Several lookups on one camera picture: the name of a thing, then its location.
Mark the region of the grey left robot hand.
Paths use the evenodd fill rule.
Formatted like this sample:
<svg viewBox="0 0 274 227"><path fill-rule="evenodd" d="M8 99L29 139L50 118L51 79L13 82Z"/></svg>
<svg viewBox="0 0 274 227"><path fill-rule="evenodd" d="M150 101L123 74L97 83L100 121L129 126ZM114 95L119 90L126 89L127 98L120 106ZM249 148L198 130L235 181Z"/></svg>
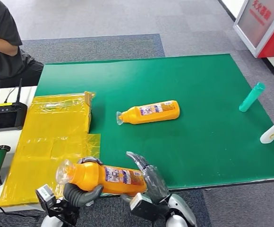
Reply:
<svg viewBox="0 0 274 227"><path fill-rule="evenodd" d="M56 172L56 180L63 184L63 196L74 207L83 207L101 195L100 169L103 164L96 157L84 157L78 163L64 160Z"/></svg>

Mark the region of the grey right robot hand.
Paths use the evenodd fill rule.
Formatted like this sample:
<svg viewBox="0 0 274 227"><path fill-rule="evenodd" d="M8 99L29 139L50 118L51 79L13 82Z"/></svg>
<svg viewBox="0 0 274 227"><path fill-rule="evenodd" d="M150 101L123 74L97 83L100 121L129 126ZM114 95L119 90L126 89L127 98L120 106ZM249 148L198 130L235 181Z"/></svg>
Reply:
<svg viewBox="0 0 274 227"><path fill-rule="evenodd" d="M147 195L152 203L168 209L170 192L165 181L161 176L157 167L149 164L144 157L131 151L126 155L133 159L141 171L147 187Z"/></svg>

